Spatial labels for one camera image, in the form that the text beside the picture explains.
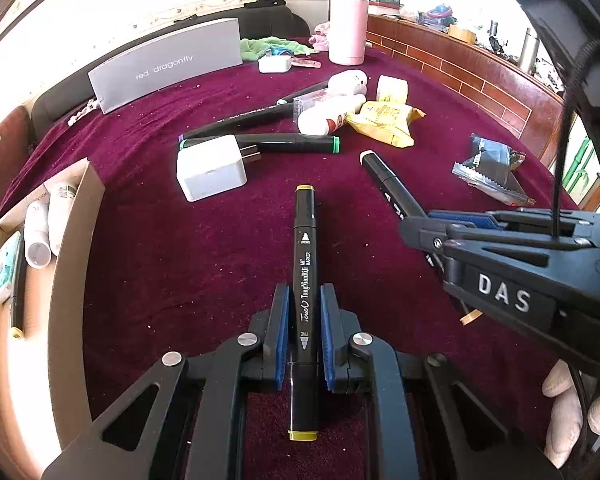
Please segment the cable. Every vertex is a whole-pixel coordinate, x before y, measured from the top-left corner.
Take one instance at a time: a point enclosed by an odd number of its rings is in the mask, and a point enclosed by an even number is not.
[[[580,52],[573,63],[573,69],[571,70],[569,81],[564,90],[564,105],[562,106],[560,137],[558,138],[558,152],[555,163],[554,202],[551,211],[551,236],[554,238],[560,235],[560,192],[562,190],[564,162],[567,157],[571,116],[576,109],[577,92],[582,86],[582,82],[589,71],[593,55],[599,48],[600,40],[591,40],[580,49]]]
[[[589,397],[584,389],[580,372],[576,370],[573,365],[568,365],[568,367],[571,379],[573,380],[573,385],[576,387],[576,393],[578,394],[578,400],[580,401],[580,409],[582,410],[582,429],[580,430],[580,436],[576,443],[577,456],[580,460],[580,464],[582,464],[584,454],[587,451],[587,440],[589,439],[589,423],[587,421],[587,413],[589,413]]]

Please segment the plastic bag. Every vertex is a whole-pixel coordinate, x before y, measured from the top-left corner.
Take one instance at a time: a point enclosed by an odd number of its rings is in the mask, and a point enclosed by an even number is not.
[[[524,162],[525,153],[476,134],[471,134],[471,151],[470,158],[454,164],[454,175],[507,205],[529,206],[536,203],[526,195],[511,173]]]
[[[368,101],[359,114],[347,115],[347,123],[359,134],[397,148],[413,146],[409,125],[426,115],[422,110],[400,103]]]

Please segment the plastic bottle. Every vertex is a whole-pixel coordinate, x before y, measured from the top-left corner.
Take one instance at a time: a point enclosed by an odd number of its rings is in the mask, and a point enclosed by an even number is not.
[[[318,103],[298,117],[298,129],[307,136],[323,137],[341,127],[347,114],[357,114],[366,102],[362,94],[338,96]]]
[[[47,213],[48,205],[34,200],[24,219],[24,256],[34,269],[42,269],[51,261]]]
[[[366,82],[366,74],[362,70],[345,70],[330,77],[329,90],[344,95],[366,95]]]
[[[49,199],[49,245],[53,254],[58,256],[64,229],[69,219],[69,213],[74,205],[76,189],[71,184],[62,182],[53,186]]]
[[[365,60],[369,0],[331,0],[329,60],[359,65]]]

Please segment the hand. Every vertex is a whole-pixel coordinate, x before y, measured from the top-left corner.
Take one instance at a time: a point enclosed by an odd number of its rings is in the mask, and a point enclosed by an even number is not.
[[[555,397],[551,421],[546,432],[544,454],[557,467],[567,461],[582,429],[582,410],[567,363],[559,360],[542,383],[542,393]],[[591,431],[600,435],[600,396],[591,403],[587,421]]]

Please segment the white charger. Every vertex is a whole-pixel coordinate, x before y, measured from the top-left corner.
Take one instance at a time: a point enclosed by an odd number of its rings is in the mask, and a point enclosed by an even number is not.
[[[258,70],[263,74],[288,72],[291,56],[262,56],[258,60]]]
[[[246,184],[247,174],[235,136],[218,137],[180,150],[176,177],[189,202]]]

